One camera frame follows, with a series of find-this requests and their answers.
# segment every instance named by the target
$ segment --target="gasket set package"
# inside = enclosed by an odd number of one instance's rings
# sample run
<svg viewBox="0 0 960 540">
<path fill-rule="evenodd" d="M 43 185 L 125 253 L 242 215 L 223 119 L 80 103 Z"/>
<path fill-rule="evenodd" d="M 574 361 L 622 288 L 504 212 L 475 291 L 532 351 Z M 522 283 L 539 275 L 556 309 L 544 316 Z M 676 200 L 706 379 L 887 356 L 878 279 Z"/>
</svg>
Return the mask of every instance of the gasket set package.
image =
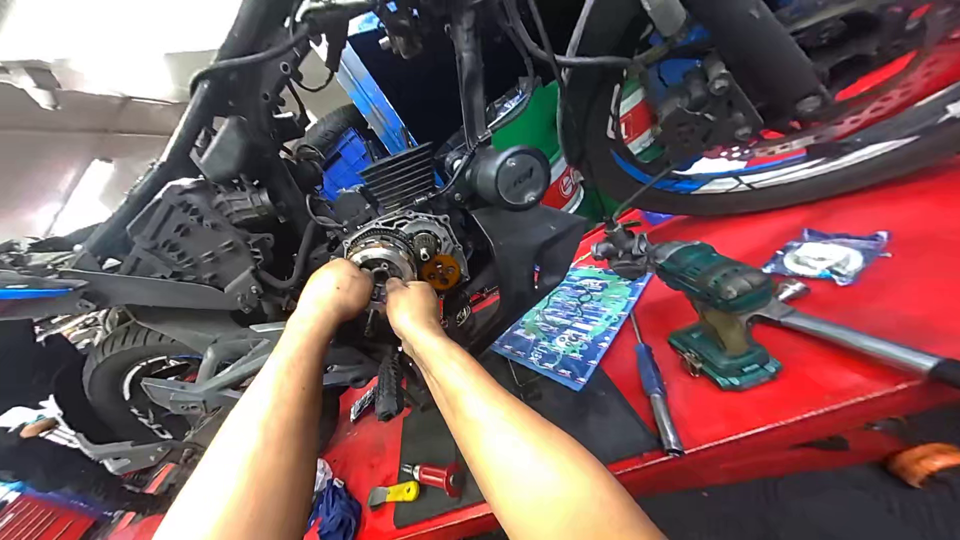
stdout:
<svg viewBox="0 0 960 540">
<path fill-rule="evenodd" d="M 777 250 L 761 270 L 767 274 L 821 278 L 849 285 L 876 258 L 889 257 L 885 251 L 889 239 L 887 231 L 859 236 L 804 229 L 799 238 Z"/>
</svg>

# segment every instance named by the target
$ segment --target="red workbench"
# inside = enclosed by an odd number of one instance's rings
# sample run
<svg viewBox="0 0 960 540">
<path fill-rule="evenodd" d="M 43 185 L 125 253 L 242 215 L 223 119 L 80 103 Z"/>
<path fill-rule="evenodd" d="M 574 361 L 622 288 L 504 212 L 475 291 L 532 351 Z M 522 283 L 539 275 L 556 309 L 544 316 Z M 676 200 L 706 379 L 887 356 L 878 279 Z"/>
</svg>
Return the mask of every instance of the red workbench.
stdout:
<svg viewBox="0 0 960 540">
<path fill-rule="evenodd" d="M 909 179 L 792 209 L 726 218 L 678 218 L 651 232 L 654 241 L 699 239 L 720 253 L 759 266 L 803 227 L 825 232 L 891 232 L 890 258 L 878 259 L 857 283 L 839 287 L 808 280 L 812 294 L 794 305 L 814 315 L 940 355 L 960 350 L 960 161 Z M 579 256 L 602 233 L 588 234 Z M 653 279 L 636 314 L 653 347 L 670 405 L 688 454 L 660 451 L 611 466 L 635 494 L 654 494 L 874 460 L 902 443 L 870 424 L 952 400 L 960 392 L 916 380 L 865 356 L 793 331 L 758 325 L 756 339 L 783 363 L 777 380 L 747 392 L 722 392 L 694 379 L 666 343 L 673 330 L 694 321 L 684 296 Z M 632 331 L 622 331 L 600 363 L 648 426 L 650 407 L 640 390 Z M 371 415 L 351 425 L 344 418 L 325 457 L 358 501 L 376 485 L 397 482 L 401 420 L 381 424 Z M 842 434 L 847 451 L 795 445 Z M 396 529 L 393 506 L 364 507 L 360 540 L 460 538 L 495 527 L 485 503 Z"/>
</svg>

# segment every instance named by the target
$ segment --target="yellow tool handle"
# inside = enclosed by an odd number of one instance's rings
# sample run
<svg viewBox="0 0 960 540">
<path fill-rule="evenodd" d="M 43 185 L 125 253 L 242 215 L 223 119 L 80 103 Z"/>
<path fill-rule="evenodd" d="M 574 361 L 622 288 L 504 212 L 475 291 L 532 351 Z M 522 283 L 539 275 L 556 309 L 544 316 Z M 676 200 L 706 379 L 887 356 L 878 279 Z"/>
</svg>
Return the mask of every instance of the yellow tool handle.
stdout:
<svg viewBox="0 0 960 540">
<path fill-rule="evenodd" d="M 387 503 L 412 503 L 420 496 L 420 483 L 416 480 L 392 485 L 387 488 Z"/>
</svg>

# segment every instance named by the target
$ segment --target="human arm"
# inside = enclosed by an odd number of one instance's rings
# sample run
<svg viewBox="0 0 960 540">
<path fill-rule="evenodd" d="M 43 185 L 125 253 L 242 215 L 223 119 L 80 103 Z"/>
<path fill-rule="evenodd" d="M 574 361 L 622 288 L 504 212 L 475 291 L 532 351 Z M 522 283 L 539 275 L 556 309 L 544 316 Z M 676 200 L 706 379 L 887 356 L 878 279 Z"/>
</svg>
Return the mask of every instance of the human arm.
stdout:
<svg viewBox="0 0 960 540">
<path fill-rule="evenodd" d="M 23 429 L 20 430 L 20 438 L 29 439 L 32 437 L 37 437 L 56 427 L 56 418 L 43 418 L 24 426 Z"/>
<path fill-rule="evenodd" d="M 446 336 L 430 285 L 388 281 L 387 315 L 512 539 L 662 538 L 593 454 Z"/>
<path fill-rule="evenodd" d="M 156 540 L 302 538 L 317 467 L 327 347 L 369 302 L 349 261 L 318 270 L 270 358 L 183 486 Z"/>
</svg>

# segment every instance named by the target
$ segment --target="blue screwdriver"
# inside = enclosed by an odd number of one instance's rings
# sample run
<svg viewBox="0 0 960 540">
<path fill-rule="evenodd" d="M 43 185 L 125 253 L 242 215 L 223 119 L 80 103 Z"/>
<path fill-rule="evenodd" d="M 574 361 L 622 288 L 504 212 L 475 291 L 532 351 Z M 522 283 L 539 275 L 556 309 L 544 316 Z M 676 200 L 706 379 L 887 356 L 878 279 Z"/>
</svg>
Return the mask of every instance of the blue screwdriver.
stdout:
<svg viewBox="0 0 960 540">
<path fill-rule="evenodd" d="M 657 431 L 660 432 L 660 443 L 667 455 L 684 455 L 684 445 L 680 442 L 680 435 L 673 425 L 670 409 L 666 406 L 666 386 L 663 385 L 663 376 L 654 360 L 653 349 L 640 338 L 640 326 L 636 324 L 636 317 L 630 311 L 630 322 L 634 325 L 636 334 L 636 365 L 640 370 L 640 380 L 643 381 L 643 392 L 650 398 L 650 407 L 654 409 L 654 420 L 657 421 Z"/>
</svg>

